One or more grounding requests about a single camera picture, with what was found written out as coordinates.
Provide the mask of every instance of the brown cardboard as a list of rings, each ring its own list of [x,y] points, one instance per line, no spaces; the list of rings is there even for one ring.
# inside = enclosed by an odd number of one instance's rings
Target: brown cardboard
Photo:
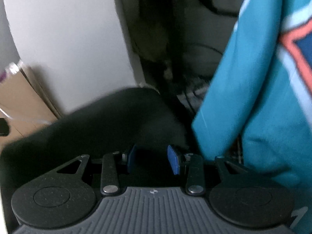
[[[0,149],[57,120],[21,71],[0,83],[0,118],[10,127],[10,134],[0,137]]]

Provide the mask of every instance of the gray gripper base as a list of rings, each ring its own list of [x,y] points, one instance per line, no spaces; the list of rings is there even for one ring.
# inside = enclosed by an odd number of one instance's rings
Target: gray gripper base
[[[14,234],[293,234],[285,226],[244,230],[217,217],[204,198],[182,193],[179,187],[129,187],[105,197],[95,212],[79,224],[58,230],[21,226]]]

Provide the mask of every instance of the black pants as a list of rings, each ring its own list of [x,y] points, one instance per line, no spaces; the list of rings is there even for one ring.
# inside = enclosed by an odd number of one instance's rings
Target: black pants
[[[116,92],[5,147],[0,156],[0,187],[8,232],[18,227],[11,209],[18,187],[79,155],[102,158],[133,143],[144,151],[137,154],[137,174],[129,175],[124,185],[172,186],[160,180],[171,182],[166,148],[168,144],[187,148],[186,130],[151,89]]]

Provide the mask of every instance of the patterned fabric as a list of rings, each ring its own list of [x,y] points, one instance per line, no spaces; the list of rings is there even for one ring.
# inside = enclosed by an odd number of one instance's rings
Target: patterned fabric
[[[293,189],[291,228],[312,232],[312,0],[243,0],[192,126],[207,159],[241,134],[244,164]]]

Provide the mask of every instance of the cardboard box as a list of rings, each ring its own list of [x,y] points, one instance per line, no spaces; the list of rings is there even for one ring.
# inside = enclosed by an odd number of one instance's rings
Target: cardboard box
[[[10,133],[0,137],[0,151],[8,143],[28,136],[53,123],[60,115],[53,107],[30,68],[11,65],[15,70],[0,83],[0,118],[5,118]]]

